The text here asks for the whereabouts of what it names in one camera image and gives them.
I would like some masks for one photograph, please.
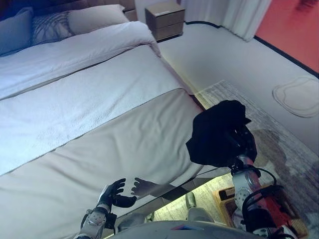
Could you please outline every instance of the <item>robot finger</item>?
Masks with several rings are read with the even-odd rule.
[[[115,194],[123,193],[123,191],[124,191],[124,189],[121,188],[121,189],[117,190]]]

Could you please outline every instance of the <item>gray rug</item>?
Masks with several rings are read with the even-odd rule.
[[[258,150],[255,166],[265,168],[277,177],[306,224],[309,238],[318,238],[319,158],[316,154],[226,81],[212,85],[195,96],[206,108],[222,100],[238,100],[246,106],[246,116],[252,120],[247,127],[255,137]],[[270,177],[263,174],[263,182],[270,181]],[[198,206],[205,208],[216,221],[222,222],[212,192],[231,185],[231,176],[227,174],[195,189]],[[155,219],[183,220],[186,215],[182,197],[156,211]]]

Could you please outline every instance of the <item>pillow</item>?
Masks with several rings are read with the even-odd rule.
[[[31,44],[33,10],[21,9],[15,16],[0,21],[0,56],[13,54]]]
[[[68,11],[36,16],[32,21],[32,45],[61,41],[74,34],[68,24]]]
[[[128,22],[123,9],[123,6],[113,4],[73,10],[68,17],[70,29],[74,34],[83,34],[102,27]]]

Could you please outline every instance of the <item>headboard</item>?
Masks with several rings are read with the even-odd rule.
[[[137,20],[134,0],[4,0],[0,20],[14,16],[21,8],[33,7],[34,15],[46,15],[54,12],[83,9],[91,6],[120,4],[125,7],[124,13],[130,21]]]

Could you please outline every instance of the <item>white mat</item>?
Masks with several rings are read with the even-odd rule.
[[[274,99],[290,113],[310,118],[319,113],[319,80],[300,76],[294,81],[273,89]]]

